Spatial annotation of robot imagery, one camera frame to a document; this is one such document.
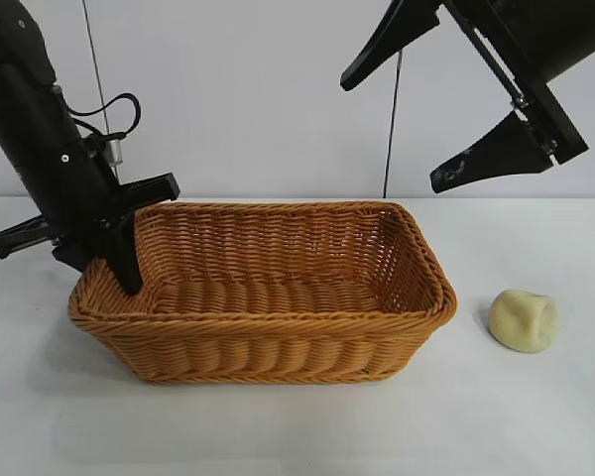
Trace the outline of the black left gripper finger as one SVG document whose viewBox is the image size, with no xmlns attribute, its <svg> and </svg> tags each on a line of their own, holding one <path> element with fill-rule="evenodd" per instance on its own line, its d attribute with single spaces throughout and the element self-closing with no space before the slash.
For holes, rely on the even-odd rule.
<svg viewBox="0 0 595 476">
<path fill-rule="evenodd" d="M 103 231 L 99 255 L 126 294 L 137 294 L 143 279 L 136 254 L 135 215 L 129 213 Z"/>
<path fill-rule="evenodd" d="M 67 266 L 84 272 L 100 255 L 99 248 L 91 244 L 61 244 L 53 248 L 54 258 Z"/>
</svg>

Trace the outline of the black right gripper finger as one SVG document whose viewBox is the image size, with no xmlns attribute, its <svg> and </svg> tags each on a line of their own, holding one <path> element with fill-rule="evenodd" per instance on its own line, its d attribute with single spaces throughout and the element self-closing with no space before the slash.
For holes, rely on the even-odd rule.
<svg viewBox="0 0 595 476">
<path fill-rule="evenodd" d="M 438 1 L 393 0 L 366 45 L 342 72 L 342 89 L 354 89 L 390 57 L 438 26 L 438 8 Z"/>
<path fill-rule="evenodd" d="M 432 190 L 442 193 L 485 179 L 540 174 L 552 167 L 553 162 L 536 139 L 531 124 L 511 112 L 429 177 Z"/>
</svg>

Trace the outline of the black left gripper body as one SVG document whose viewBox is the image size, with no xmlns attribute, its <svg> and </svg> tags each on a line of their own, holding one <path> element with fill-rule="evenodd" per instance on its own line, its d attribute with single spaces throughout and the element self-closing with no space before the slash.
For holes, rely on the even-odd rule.
<svg viewBox="0 0 595 476">
<path fill-rule="evenodd" d="M 40 211 L 0 232 L 1 258 L 47 240 L 91 251 L 115 235 L 131 244 L 136 210 L 178 198 L 173 174 L 120 183 L 99 145 L 51 90 L 0 93 L 0 147 Z"/>
</svg>

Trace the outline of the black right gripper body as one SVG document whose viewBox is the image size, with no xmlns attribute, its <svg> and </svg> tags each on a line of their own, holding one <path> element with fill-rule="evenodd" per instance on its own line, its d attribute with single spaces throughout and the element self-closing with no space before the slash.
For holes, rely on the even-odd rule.
<svg viewBox="0 0 595 476">
<path fill-rule="evenodd" d="M 595 0 L 443 3 L 535 130 L 564 164 L 588 146 L 548 87 L 595 53 Z"/>
</svg>

